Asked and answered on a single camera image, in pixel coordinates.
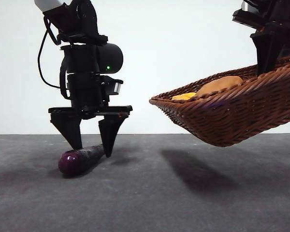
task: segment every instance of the white backdrop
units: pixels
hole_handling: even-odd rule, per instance
[[[99,32],[124,53],[119,96],[111,105],[134,108],[119,133],[186,133],[148,100],[217,72],[256,63],[253,29],[232,22],[241,0],[93,0]],[[37,69],[44,34],[34,0],[0,0],[0,134],[56,134],[50,107],[70,106],[46,86]],[[42,67],[58,85],[63,52],[48,38]],[[82,133],[99,133],[98,120],[84,121]],[[290,123],[268,132],[290,132]]]

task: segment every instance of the brown wicker basket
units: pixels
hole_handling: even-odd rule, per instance
[[[257,66],[222,72],[159,94],[149,102],[175,124],[208,144],[231,146],[262,131],[290,122],[290,57],[279,59],[273,71],[256,75]],[[191,98],[172,96],[197,92],[203,85],[228,75],[240,85]]]

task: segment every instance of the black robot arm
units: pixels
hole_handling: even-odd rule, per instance
[[[81,120],[104,116],[99,128],[104,152],[110,157],[118,130],[132,111],[131,106],[109,106],[109,96],[119,94],[123,81],[107,75],[121,69],[123,54],[118,46],[107,43],[107,36],[99,34],[97,14],[90,0],[72,0],[70,5],[63,3],[43,14],[54,43],[70,43],[61,47],[64,60],[59,80],[60,92],[72,106],[50,108],[51,122],[77,150],[83,147]],[[51,24],[58,29],[56,37]]]
[[[290,0],[245,0],[233,20],[256,29],[250,37],[257,49],[258,74],[290,56]]]

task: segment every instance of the black cable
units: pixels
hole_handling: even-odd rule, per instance
[[[39,51],[39,54],[38,54],[38,67],[39,67],[39,72],[40,72],[40,76],[41,76],[41,78],[42,78],[42,80],[44,81],[45,84],[47,84],[47,85],[50,86],[50,87],[60,88],[60,87],[58,87],[58,86],[51,85],[50,83],[48,83],[47,81],[45,81],[45,79],[44,79],[44,77],[43,77],[43,74],[42,74],[42,70],[41,70],[40,59],[41,59],[41,54],[42,54],[42,50],[43,50],[43,47],[44,47],[44,43],[45,43],[45,40],[46,40],[47,34],[48,34],[48,30],[46,30],[46,32],[45,32],[45,35],[44,35],[44,37],[43,37],[42,44],[41,44],[41,47],[40,47],[40,51]]]
[[[59,75],[59,82],[60,82],[60,92],[65,99],[71,100],[71,97],[68,97],[67,88],[66,88],[66,71],[68,68],[69,57],[64,57],[61,68],[60,68],[60,75]]]
[[[52,39],[52,41],[54,42],[55,45],[60,45],[61,44],[61,40],[57,40],[53,34],[53,31],[52,29],[50,28],[50,25],[51,25],[51,22],[48,21],[48,19],[46,18],[46,16],[44,16],[43,18],[44,20],[44,24],[45,24],[45,27],[46,27],[46,30],[50,36],[50,38]]]

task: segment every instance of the gray floor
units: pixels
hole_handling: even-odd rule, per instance
[[[119,135],[110,159],[70,179],[57,169],[69,149],[0,135],[0,232],[290,232],[290,134],[229,148]]]

